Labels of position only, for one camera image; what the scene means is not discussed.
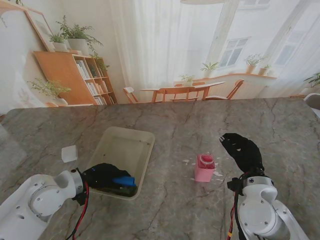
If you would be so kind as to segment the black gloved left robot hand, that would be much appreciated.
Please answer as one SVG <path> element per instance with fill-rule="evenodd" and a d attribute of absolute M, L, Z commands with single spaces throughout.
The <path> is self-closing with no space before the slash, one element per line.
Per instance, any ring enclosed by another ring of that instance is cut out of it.
<path fill-rule="evenodd" d="M 97 164 L 82 172 L 84 180 L 92 189 L 119 189 L 120 184 L 115 183 L 113 179 L 122 177 L 131 177 L 126 170 L 120 170 L 109 163 Z"/>

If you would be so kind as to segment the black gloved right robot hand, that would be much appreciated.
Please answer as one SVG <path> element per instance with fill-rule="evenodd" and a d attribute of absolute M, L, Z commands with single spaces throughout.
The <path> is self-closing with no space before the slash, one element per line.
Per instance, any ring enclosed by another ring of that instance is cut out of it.
<path fill-rule="evenodd" d="M 260 149 L 252 140 L 237 133 L 225 133 L 219 141 L 242 172 L 265 171 Z"/>

